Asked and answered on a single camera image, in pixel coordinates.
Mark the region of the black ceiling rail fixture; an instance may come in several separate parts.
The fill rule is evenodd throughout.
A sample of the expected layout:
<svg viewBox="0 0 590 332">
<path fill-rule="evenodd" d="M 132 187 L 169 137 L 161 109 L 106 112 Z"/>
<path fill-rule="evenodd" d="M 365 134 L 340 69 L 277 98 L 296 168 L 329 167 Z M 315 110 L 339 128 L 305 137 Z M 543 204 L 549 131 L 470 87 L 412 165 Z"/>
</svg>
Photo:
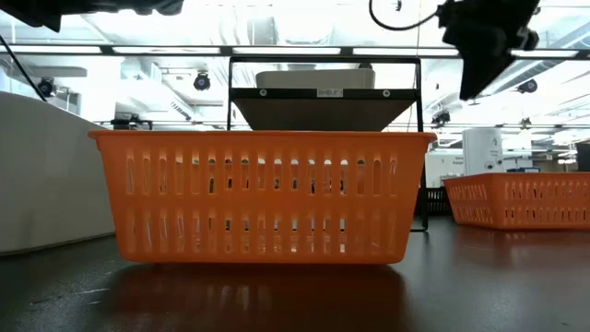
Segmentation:
<svg viewBox="0 0 590 332">
<path fill-rule="evenodd" d="M 139 118 L 112 119 L 110 125 L 113 130 L 152 130 L 153 122 Z"/>
</svg>

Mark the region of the black table mat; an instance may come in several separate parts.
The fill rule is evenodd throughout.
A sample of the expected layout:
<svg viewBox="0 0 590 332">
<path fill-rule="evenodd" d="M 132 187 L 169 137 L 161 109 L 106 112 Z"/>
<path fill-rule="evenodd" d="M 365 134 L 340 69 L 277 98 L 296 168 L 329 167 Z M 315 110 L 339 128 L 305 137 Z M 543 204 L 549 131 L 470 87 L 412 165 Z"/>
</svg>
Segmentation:
<svg viewBox="0 0 590 332">
<path fill-rule="evenodd" d="M 436 219 L 392 266 L 134 264 L 113 237 L 0 257 L 0 332 L 590 332 L 590 231 Z"/>
</svg>

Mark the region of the orange slotted plastic basket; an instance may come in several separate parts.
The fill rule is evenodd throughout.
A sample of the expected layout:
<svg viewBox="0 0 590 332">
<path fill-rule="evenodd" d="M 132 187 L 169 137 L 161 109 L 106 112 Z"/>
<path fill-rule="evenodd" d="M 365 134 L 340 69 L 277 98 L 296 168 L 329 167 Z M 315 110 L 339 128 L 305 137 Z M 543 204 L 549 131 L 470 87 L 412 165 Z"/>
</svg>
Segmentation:
<svg viewBox="0 0 590 332">
<path fill-rule="evenodd" d="M 433 133 L 92 130 L 122 256 L 393 264 Z"/>
<path fill-rule="evenodd" d="M 456 223 L 496 230 L 590 230 L 590 172 L 493 172 L 446 179 Z"/>
</svg>

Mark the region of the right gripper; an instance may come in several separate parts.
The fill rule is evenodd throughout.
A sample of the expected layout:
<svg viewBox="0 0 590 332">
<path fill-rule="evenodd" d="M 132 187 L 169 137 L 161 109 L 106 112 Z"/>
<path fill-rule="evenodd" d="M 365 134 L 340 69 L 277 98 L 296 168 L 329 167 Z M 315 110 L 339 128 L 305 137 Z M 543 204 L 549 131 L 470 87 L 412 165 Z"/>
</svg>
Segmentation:
<svg viewBox="0 0 590 332">
<path fill-rule="evenodd" d="M 439 27 L 445 28 L 442 40 L 465 46 L 459 48 L 460 100 L 476 98 L 515 61 L 512 48 L 490 53 L 473 46 L 538 45 L 538 33 L 528 27 L 538 4 L 539 0 L 446 0 L 437 7 Z"/>
</svg>

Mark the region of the white pillar with signs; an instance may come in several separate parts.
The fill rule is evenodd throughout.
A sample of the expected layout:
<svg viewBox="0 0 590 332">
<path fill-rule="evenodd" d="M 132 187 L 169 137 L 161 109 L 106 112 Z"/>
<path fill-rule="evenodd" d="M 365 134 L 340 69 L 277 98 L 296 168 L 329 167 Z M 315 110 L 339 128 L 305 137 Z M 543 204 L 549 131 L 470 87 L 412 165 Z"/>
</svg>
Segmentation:
<svg viewBox="0 0 590 332">
<path fill-rule="evenodd" d="M 500 128 L 472 128 L 462 133 L 464 174 L 504 172 Z"/>
</svg>

